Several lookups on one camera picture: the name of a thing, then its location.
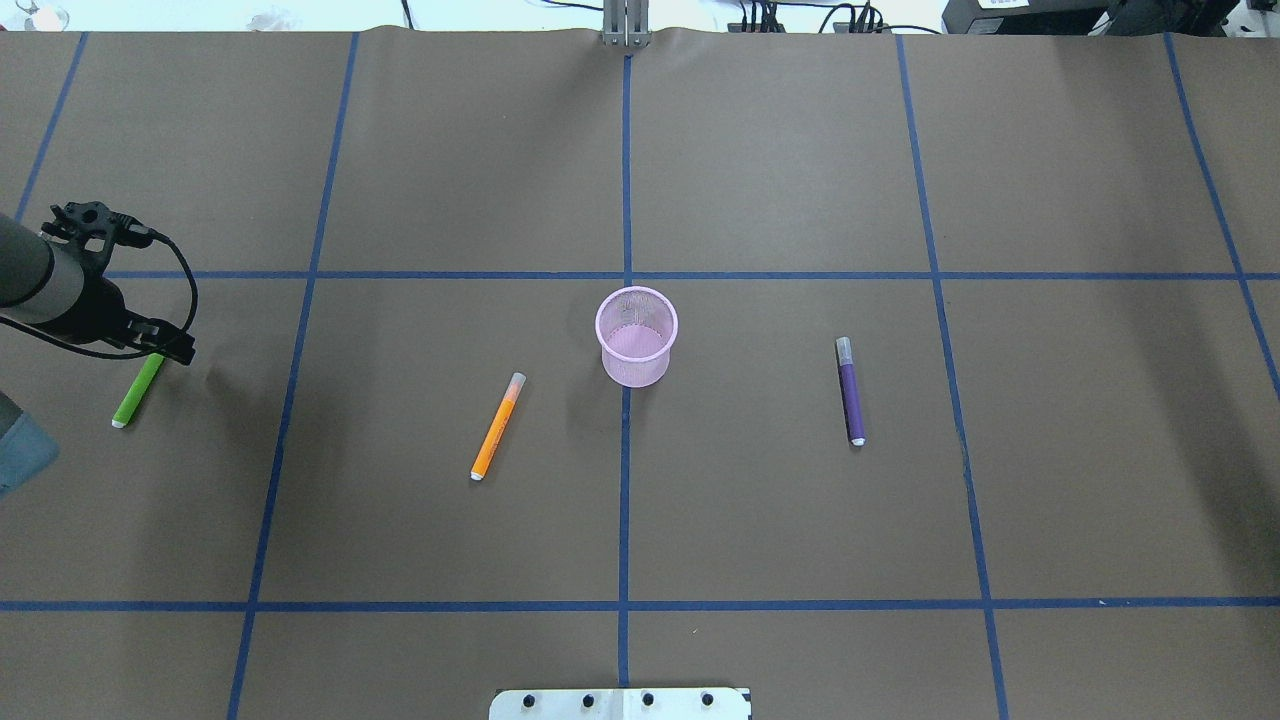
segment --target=metal plate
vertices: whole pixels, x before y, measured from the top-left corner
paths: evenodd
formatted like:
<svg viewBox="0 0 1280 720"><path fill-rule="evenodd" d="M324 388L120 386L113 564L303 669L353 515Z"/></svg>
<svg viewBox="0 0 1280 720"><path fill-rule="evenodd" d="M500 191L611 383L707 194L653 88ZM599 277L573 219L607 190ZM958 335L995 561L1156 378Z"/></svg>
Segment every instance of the metal plate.
<svg viewBox="0 0 1280 720"><path fill-rule="evenodd" d="M489 706L489 720L540 717L750 720L751 691L745 688L504 691L498 693Z"/></svg>

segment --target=orange marker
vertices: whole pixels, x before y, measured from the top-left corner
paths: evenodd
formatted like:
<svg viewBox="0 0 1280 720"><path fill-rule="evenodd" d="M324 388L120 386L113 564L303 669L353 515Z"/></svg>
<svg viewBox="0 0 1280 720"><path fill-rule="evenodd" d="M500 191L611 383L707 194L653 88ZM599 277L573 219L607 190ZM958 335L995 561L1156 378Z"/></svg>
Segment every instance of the orange marker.
<svg viewBox="0 0 1280 720"><path fill-rule="evenodd" d="M507 429L507 420L511 420L511 411L516 409L516 398L520 397L520 388L525 387L525 375L516 373L511 375L511 384L507 386L507 395L502 396L502 404L489 425L489 434L484 436L484 445L480 446L480 455L471 466L471 479L483 480L493 462L493 454L498 451L498 441L502 439L503 430Z"/></svg>

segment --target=pink wire mesh basket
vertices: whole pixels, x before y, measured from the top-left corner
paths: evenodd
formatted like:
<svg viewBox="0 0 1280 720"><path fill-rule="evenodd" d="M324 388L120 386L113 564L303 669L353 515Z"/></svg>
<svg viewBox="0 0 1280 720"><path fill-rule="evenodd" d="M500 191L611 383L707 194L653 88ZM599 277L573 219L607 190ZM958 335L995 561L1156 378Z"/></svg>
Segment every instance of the pink wire mesh basket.
<svg viewBox="0 0 1280 720"><path fill-rule="evenodd" d="M625 287L595 311L604 372L626 387L652 386L662 378L678 332L676 307L648 287Z"/></svg>

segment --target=metal bracket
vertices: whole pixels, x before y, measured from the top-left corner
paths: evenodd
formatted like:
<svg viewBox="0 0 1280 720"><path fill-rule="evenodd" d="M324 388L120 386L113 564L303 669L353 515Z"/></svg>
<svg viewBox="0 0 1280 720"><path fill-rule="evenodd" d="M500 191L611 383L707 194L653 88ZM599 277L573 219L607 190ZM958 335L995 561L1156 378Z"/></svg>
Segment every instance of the metal bracket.
<svg viewBox="0 0 1280 720"><path fill-rule="evenodd" d="M746 688L504 691L489 720L751 720Z"/></svg>
<svg viewBox="0 0 1280 720"><path fill-rule="evenodd" d="M604 0L600 41L616 47L649 45L649 0Z"/></svg>

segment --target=metal stand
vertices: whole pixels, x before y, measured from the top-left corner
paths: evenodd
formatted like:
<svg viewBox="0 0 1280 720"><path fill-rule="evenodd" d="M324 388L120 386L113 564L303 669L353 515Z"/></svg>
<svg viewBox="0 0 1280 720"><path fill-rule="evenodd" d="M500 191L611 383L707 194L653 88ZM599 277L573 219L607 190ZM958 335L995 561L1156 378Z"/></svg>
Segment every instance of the metal stand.
<svg viewBox="0 0 1280 720"><path fill-rule="evenodd" d="M600 40L618 47L649 45L649 0L604 0Z"/></svg>

